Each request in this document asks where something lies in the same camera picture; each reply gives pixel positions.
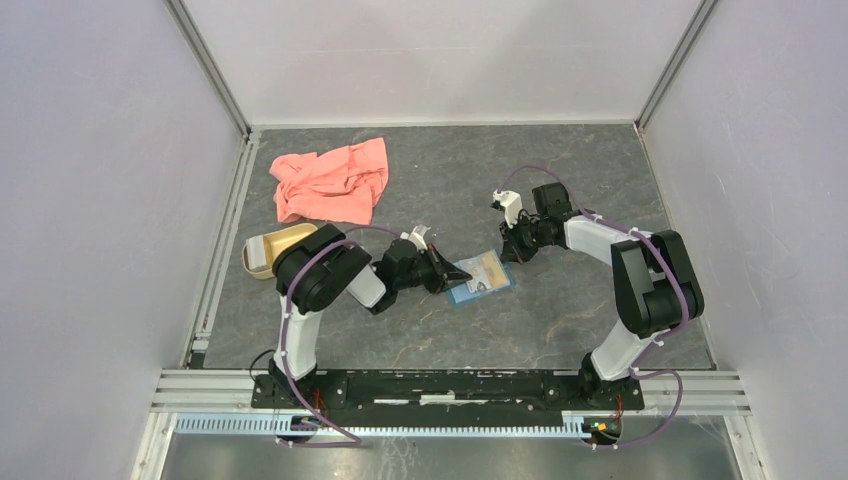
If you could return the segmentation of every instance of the white wall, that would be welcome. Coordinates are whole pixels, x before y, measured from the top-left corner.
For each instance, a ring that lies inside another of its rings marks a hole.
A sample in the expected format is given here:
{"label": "white wall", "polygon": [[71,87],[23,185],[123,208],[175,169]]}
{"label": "white wall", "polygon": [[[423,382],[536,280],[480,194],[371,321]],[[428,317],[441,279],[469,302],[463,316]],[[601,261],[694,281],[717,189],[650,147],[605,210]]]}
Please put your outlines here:
{"label": "white wall", "polygon": [[632,120],[698,0],[186,0],[248,121]]}
{"label": "white wall", "polygon": [[240,138],[161,1],[0,25],[0,478],[127,478]]}
{"label": "white wall", "polygon": [[846,478],[845,2],[721,2],[648,152],[779,479]]}

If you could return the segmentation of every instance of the coral towel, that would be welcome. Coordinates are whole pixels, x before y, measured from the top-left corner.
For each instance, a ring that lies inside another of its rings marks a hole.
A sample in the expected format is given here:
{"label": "coral towel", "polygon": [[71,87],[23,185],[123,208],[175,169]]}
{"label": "coral towel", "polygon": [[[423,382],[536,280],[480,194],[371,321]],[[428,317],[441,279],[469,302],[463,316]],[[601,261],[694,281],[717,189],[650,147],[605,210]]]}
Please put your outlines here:
{"label": "coral towel", "polygon": [[271,164],[271,175],[280,181],[274,194],[278,221],[306,217],[368,225],[389,181],[386,142],[375,138],[320,156],[283,155]]}

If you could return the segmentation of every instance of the concrete floor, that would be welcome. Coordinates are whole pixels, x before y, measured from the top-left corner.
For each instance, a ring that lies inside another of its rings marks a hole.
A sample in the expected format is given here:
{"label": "concrete floor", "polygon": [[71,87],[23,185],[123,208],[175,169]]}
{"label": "concrete floor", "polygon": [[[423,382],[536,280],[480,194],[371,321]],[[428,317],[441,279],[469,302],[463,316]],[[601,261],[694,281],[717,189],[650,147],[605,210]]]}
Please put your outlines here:
{"label": "concrete floor", "polygon": [[[658,231],[668,228],[656,183],[630,125],[534,125],[271,130],[262,133],[235,248],[224,280],[204,366],[245,368],[277,340],[280,304],[273,281],[241,266],[244,241],[283,228],[272,199],[271,162],[284,153],[327,150],[384,137],[389,183],[374,225],[409,231],[432,227],[431,241],[449,260],[500,251],[501,215],[492,191],[516,167],[544,165],[570,184],[587,208],[607,218]],[[522,194],[552,180],[522,172],[509,189]],[[351,235],[375,258],[391,238]],[[324,314],[318,339],[323,368],[560,368],[576,369],[616,321],[612,275],[586,255],[544,249],[511,267],[516,285],[459,307],[423,288],[401,292],[372,316],[348,295]],[[710,368],[697,323],[667,342],[645,367]]]}

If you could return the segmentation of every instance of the purple cable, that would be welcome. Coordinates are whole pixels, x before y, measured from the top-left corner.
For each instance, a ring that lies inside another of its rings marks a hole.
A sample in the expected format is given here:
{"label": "purple cable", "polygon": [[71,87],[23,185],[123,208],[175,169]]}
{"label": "purple cable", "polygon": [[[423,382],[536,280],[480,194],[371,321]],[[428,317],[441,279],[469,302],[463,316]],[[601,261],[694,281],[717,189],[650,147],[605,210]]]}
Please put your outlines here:
{"label": "purple cable", "polygon": [[[353,240],[345,238],[343,240],[339,240],[338,242],[333,242],[333,243],[327,245],[323,250],[318,252],[317,255],[315,255],[308,262],[306,262],[306,265],[304,265],[303,268],[301,268],[300,271],[297,272],[297,275],[294,276],[294,280],[292,280],[292,283],[289,284],[289,289],[286,292],[286,308],[285,308],[285,311],[284,311],[284,314],[283,314],[283,323],[280,327],[280,348],[282,348],[283,352],[288,353],[286,351],[286,337],[288,337],[288,332],[289,332],[289,329],[288,329],[289,318],[291,317],[292,306],[293,306],[292,295],[294,294],[295,287],[297,287],[297,284],[300,283],[300,280],[303,278],[303,276],[306,274],[306,272],[309,271],[310,268],[312,268],[316,263],[318,263],[328,253],[330,253],[331,251],[335,250],[338,247],[343,247],[343,246],[347,246],[347,245],[355,246],[355,245],[358,245],[358,244],[356,242],[354,242]],[[332,428],[333,430],[341,433],[342,435],[346,436],[347,438],[353,440],[353,442],[289,443],[289,445],[293,446],[293,447],[301,447],[301,448],[332,448],[332,447],[359,447],[359,446],[362,446],[362,439],[361,438],[357,437],[356,435],[348,432],[347,430],[343,429],[342,427],[331,422],[327,417],[325,417],[324,415],[321,415],[321,412],[319,412],[317,409],[312,408],[312,405],[310,405],[309,402],[307,402],[306,399],[303,398],[303,395],[300,393],[300,390],[297,389],[297,385],[295,384],[294,380],[292,379],[291,368],[289,368],[289,361],[286,358],[286,355],[282,356],[282,360],[283,360],[283,370],[286,373],[286,380],[288,380],[289,387],[291,387],[292,392],[294,393],[294,396],[297,397],[298,401],[300,401],[300,404],[303,405],[304,407],[306,407],[307,410],[312,412],[312,414],[315,415],[315,417],[318,418],[318,420],[323,422],[325,425],[327,425],[328,427]]]}
{"label": "purple cable", "polygon": [[344,231],[344,234],[347,235],[350,232],[355,232],[357,230],[363,230],[363,229],[366,229],[366,228],[369,229],[369,230],[379,230],[381,232],[390,233],[390,234],[392,234],[396,237],[400,237],[399,232],[396,232],[396,231],[394,231],[390,228],[386,228],[386,227],[378,227],[376,225],[359,225],[359,226],[356,226],[356,227],[348,228],[347,230]]}
{"label": "purple cable", "polygon": [[601,225],[607,226],[607,227],[612,228],[614,230],[618,230],[619,232],[623,232],[623,233],[626,233],[628,235],[632,235],[632,236],[638,238],[642,243],[644,243],[645,246],[648,247],[648,250],[651,252],[651,255],[653,255],[654,259],[656,259],[657,263],[660,265],[660,268],[662,268],[662,271],[665,274],[666,278],[668,279],[668,282],[671,284],[672,290],[674,290],[674,295],[677,297],[677,301],[680,302],[680,312],[681,312],[680,323],[676,327],[674,327],[673,329],[671,329],[671,330],[669,330],[665,333],[662,333],[660,335],[657,335],[656,338],[654,339],[654,341],[650,345],[648,345],[648,347],[645,348],[645,350],[643,350],[642,353],[638,357],[636,357],[636,360],[633,361],[633,364],[630,365],[630,378],[632,378],[634,380],[648,380],[650,378],[658,377],[660,375],[673,375],[674,376],[674,378],[677,380],[677,400],[674,402],[674,406],[671,408],[671,413],[669,413],[668,417],[666,418],[666,420],[663,422],[662,425],[660,425],[656,430],[649,433],[648,435],[645,435],[644,437],[637,438],[635,440],[629,440],[627,442],[619,443],[619,444],[616,444],[614,446],[613,445],[598,445],[597,448],[600,448],[600,449],[603,449],[603,450],[615,450],[616,448],[629,447],[629,446],[633,446],[633,445],[638,445],[642,442],[646,442],[646,441],[656,437],[657,435],[662,433],[666,428],[668,428],[668,426],[671,424],[671,421],[674,420],[674,417],[677,415],[677,411],[680,409],[680,404],[683,401],[683,379],[680,378],[680,374],[678,374],[674,370],[658,370],[656,372],[646,373],[644,375],[638,375],[636,373],[639,365],[645,360],[645,358],[647,358],[648,354],[650,354],[650,352],[656,347],[656,344],[657,344],[656,342],[659,342],[660,340],[668,338],[672,335],[676,335],[681,330],[686,328],[686,325],[689,324],[689,304],[686,302],[686,297],[683,295],[683,290],[680,288],[680,282],[677,281],[677,277],[674,276],[674,272],[671,271],[671,267],[669,267],[668,263],[666,263],[665,259],[662,258],[662,255],[660,254],[659,250],[657,250],[657,247],[655,247],[654,244],[651,243],[650,240],[648,240],[648,237],[642,235],[642,233],[639,232],[638,230],[631,230],[631,229],[625,227],[624,225],[619,225],[615,222],[611,222],[609,220],[599,218],[598,216],[592,214],[591,212],[589,212],[586,209],[584,209],[583,207],[581,207],[577,203],[577,199],[576,199],[577,197],[574,196],[574,193],[571,191],[570,188],[568,188],[568,185],[566,185],[566,183],[563,182],[561,178],[559,178],[559,175],[557,175],[554,171],[552,171],[548,168],[545,168],[545,167],[542,167],[542,166],[539,166],[539,165],[524,165],[522,167],[518,167],[512,173],[510,173],[508,177],[506,177],[506,180],[500,186],[500,188],[498,188],[497,191],[502,192],[504,187],[506,187],[506,184],[509,183],[510,180],[512,180],[512,177],[514,177],[516,173],[518,173],[518,172],[520,172],[521,170],[524,170],[524,169],[532,169],[532,170],[539,170],[541,172],[545,172],[548,175],[550,175],[551,177],[553,177],[560,184],[562,184],[562,186],[565,188],[565,191],[568,193],[568,198],[571,200],[571,203],[573,203],[574,206],[577,207],[577,210],[579,210],[580,214],[583,215],[584,217],[588,218],[589,220],[592,220],[593,222],[600,223]]}

